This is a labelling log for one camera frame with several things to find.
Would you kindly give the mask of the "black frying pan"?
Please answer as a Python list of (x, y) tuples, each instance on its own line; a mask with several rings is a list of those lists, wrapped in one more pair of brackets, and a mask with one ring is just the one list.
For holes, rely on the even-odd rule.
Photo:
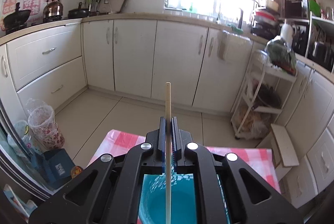
[(79, 2), (78, 7), (70, 10), (67, 15), (69, 19), (85, 18), (88, 16), (89, 16), (89, 9), (84, 8), (82, 2)]

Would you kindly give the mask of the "cream kitchen base cabinets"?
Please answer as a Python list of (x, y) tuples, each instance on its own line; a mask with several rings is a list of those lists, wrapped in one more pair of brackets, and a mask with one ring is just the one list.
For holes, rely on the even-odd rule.
[[(111, 130), (145, 136), (163, 116), (172, 85), (178, 125), (205, 146), (254, 148), (237, 140), (231, 117), (251, 54), (266, 42), (227, 28), (169, 16), (104, 16), (44, 23), (1, 39), (1, 102), (11, 123), (28, 120), (27, 101), (55, 111), (62, 148), (86, 167)], [(279, 186), (296, 207), (333, 182), (333, 76), (297, 56), (297, 80), (273, 124), (286, 128), (300, 164)]]

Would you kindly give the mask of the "white board on floor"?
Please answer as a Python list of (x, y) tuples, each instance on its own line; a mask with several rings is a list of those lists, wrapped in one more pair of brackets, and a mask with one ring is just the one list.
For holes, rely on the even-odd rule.
[(283, 167), (296, 167), (300, 164), (291, 138), (285, 127), (271, 124), (271, 130), (278, 147), (280, 162)]

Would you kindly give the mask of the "black wok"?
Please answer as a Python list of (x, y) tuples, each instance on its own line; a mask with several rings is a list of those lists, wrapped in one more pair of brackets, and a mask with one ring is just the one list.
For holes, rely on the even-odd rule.
[(15, 27), (18, 27), (20, 25), (23, 25), (26, 23), (28, 18), (30, 17), (31, 10), (21, 10), (20, 9), (20, 3), (17, 2), (15, 4), (15, 11), (9, 15), (7, 15), (3, 19), (3, 25), (5, 26), (5, 29), (13, 29)]

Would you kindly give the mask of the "white trolley shelf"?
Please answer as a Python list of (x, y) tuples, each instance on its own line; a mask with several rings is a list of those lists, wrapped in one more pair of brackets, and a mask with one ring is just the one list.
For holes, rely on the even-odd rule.
[(289, 74), (262, 50), (251, 54), (231, 124), (237, 140), (260, 140), (283, 112), (298, 71)]

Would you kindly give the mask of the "blue cardboard box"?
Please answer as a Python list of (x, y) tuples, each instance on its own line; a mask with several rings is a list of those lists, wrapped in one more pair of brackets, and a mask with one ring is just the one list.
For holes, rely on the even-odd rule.
[(58, 189), (71, 180), (71, 170), (75, 165), (64, 148), (46, 151), (41, 159), (42, 174), (50, 187)]

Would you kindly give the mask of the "teal perforated plastic basket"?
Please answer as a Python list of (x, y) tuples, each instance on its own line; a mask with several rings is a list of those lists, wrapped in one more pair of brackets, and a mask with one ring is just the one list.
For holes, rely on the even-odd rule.
[[(194, 177), (172, 173), (171, 223), (197, 223)], [(137, 223), (165, 223), (165, 174), (145, 175)]]

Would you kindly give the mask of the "bag of green vegetables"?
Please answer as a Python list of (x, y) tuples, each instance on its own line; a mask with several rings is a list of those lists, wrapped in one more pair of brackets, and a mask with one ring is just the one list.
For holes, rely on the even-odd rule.
[(273, 65), (282, 68), (290, 75), (296, 75), (297, 58), (295, 52), (281, 36), (276, 36), (268, 41), (265, 52)]

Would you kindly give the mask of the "white thermos jug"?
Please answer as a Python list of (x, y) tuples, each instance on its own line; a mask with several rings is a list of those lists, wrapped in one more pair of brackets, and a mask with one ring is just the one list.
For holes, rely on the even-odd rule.
[(293, 37), (296, 34), (296, 31), (297, 28), (295, 23), (291, 20), (285, 19), (281, 27), (280, 37), (289, 47), (292, 47)]

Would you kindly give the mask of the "wooden chopstick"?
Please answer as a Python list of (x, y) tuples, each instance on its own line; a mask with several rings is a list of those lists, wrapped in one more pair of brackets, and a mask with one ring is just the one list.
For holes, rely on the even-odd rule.
[(172, 105), (171, 105), (171, 83), (166, 83), (165, 95), (165, 120), (166, 120), (166, 141), (165, 141), (165, 160), (166, 160), (166, 224), (171, 224), (172, 213), (172, 134), (171, 134), (171, 120), (172, 120)]

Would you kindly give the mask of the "metal kettle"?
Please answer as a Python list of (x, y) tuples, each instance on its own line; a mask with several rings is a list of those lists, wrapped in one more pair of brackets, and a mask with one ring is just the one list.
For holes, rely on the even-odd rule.
[(60, 0), (46, 0), (46, 6), (43, 10), (43, 18), (61, 18), (63, 16), (63, 4)]

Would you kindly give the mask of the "pink checkered tablecloth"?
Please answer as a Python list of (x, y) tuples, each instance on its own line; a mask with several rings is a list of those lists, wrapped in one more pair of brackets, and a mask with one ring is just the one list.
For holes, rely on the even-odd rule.
[[(126, 154), (132, 147), (141, 144), (144, 141), (144, 136), (129, 134), (118, 130), (111, 130), (106, 134), (89, 163), (92, 164), (99, 156), (105, 153), (109, 153), (113, 156)], [(272, 162), (271, 149), (222, 148), (212, 146), (209, 146), (207, 149), (211, 153), (217, 155), (235, 153), (250, 167), (252, 167), (277, 192), (280, 192), (278, 179)]]

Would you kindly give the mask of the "floral lined trash bin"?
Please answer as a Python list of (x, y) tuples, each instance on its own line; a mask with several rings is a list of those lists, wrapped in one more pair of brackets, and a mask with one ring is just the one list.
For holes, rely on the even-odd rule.
[(26, 105), (28, 125), (47, 150), (61, 149), (65, 144), (55, 118), (54, 109), (40, 99), (30, 98)]

